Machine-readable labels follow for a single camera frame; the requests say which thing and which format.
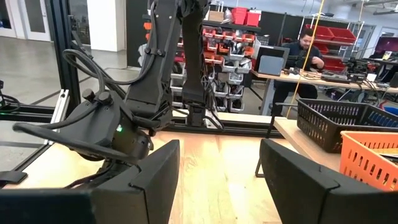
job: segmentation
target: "cardboard box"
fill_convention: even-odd
[[[209,21],[223,22],[224,21],[224,13],[223,12],[210,11],[209,12]]]

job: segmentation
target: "wooden table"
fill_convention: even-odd
[[[258,123],[271,119],[226,113],[219,117]],[[171,132],[152,138],[155,149],[172,139],[180,140],[181,158],[170,223],[281,223],[266,181],[253,172],[261,138]],[[274,141],[294,150],[285,139]],[[24,170],[26,180],[5,189],[64,187],[94,174],[101,165],[54,144]]]
[[[297,120],[276,119],[274,126],[301,155],[339,171],[340,154],[325,152],[297,127]]]
[[[267,83],[266,83],[266,88],[264,90],[264,96],[262,98],[262,105],[261,105],[261,112],[260,115],[266,116],[268,114],[268,106],[272,102],[272,99],[274,97],[274,80],[278,81],[283,81],[283,82],[298,82],[299,80],[299,75],[296,75],[294,77],[285,75],[284,72],[280,73],[280,76],[275,76],[275,75],[267,75],[267,74],[261,74],[255,71],[252,71],[252,73],[259,77],[259,78],[266,78]],[[313,79],[306,79],[302,77],[300,79],[300,83],[303,84],[312,84],[312,85],[320,85],[320,86],[332,86],[332,87],[342,87],[342,88],[349,88],[349,89],[355,89],[358,90],[359,86],[355,83],[335,83],[335,82],[326,82],[324,80],[313,80]],[[366,85],[361,85],[363,90],[370,90],[370,88]],[[385,91],[385,89],[376,87],[377,90],[380,91]],[[398,88],[389,88],[387,90],[388,93],[398,93]]]

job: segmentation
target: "man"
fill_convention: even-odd
[[[282,45],[283,47],[287,47],[290,49],[289,56],[303,56],[304,59],[298,60],[298,63],[287,62],[286,67],[289,69],[290,67],[299,67],[302,68],[304,64],[305,57],[307,56],[307,52],[310,48],[310,44],[312,41],[313,30],[305,29],[301,35],[300,40],[298,42],[288,43]],[[310,50],[310,56],[308,58],[307,64],[305,65],[305,71],[311,71],[311,67],[319,70],[322,69],[325,63],[322,60],[322,55],[319,49],[316,46],[312,46]],[[276,116],[282,116],[282,106],[276,106],[275,103],[283,103],[289,92],[293,92],[296,88],[297,83],[287,83],[287,82],[278,82],[275,81],[275,93],[274,99],[272,100],[272,113]],[[301,98],[309,98],[316,99],[318,97],[318,92],[315,86],[310,84],[299,84],[298,95]]]

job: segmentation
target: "black plastic basket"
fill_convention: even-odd
[[[323,150],[341,153],[341,131],[398,132],[398,116],[365,103],[299,99],[297,126]]]

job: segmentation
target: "dark shirt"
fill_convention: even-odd
[[[305,57],[307,56],[307,51],[301,47],[300,43],[299,42],[286,43],[286,44],[282,44],[282,47],[286,47],[286,48],[290,49],[289,56],[300,56],[300,59],[298,59],[297,61],[288,60],[286,62],[285,68],[288,68],[288,69],[290,67],[302,68],[304,61],[305,61]],[[318,57],[318,58],[322,59],[322,54],[319,51],[318,47],[316,47],[316,46],[311,47],[310,56],[308,58],[306,66],[304,68],[305,71],[310,72],[311,67],[313,67],[315,69],[319,69],[319,68],[317,68],[316,65],[312,65],[312,62],[311,62],[312,57]]]

